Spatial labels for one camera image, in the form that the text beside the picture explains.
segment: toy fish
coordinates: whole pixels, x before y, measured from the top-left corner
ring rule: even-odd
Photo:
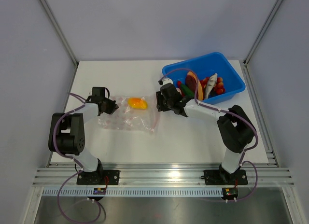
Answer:
[[[213,89],[215,83],[217,82],[217,78],[218,78],[218,74],[215,73],[214,75],[212,75],[205,87],[205,98],[204,99],[208,99],[209,94],[211,93],[211,90]]]

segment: transparent plastic bag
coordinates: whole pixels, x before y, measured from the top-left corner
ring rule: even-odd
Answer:
[[[156,108],[156,97],[140,97],[147,102],[146,110],[131,108],[128,105],[129,98],[111,96],[110,99],[116,100],[119,108],[112,115],[101,114],[98,124],[104,129],[154,132],[160,118],[160,113]]]

